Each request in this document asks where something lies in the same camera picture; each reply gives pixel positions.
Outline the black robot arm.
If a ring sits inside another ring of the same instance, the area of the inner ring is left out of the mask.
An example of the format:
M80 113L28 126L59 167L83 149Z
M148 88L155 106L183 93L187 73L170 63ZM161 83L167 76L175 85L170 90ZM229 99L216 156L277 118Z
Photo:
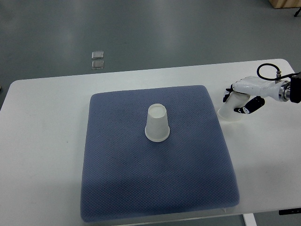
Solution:
M293 75L290 83L290 101L293 103L301 102L301 73Z

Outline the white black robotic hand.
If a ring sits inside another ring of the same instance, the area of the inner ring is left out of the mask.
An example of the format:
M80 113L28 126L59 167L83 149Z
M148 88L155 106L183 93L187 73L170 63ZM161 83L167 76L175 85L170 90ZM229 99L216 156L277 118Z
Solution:
M232 92L250 95L250 99L241 108L235 108L237 113L251 114L265 104L265 98L270 97L276 101L287 102L290 100L289 81L267 81L259 77L245 77L225 89L223 103Z

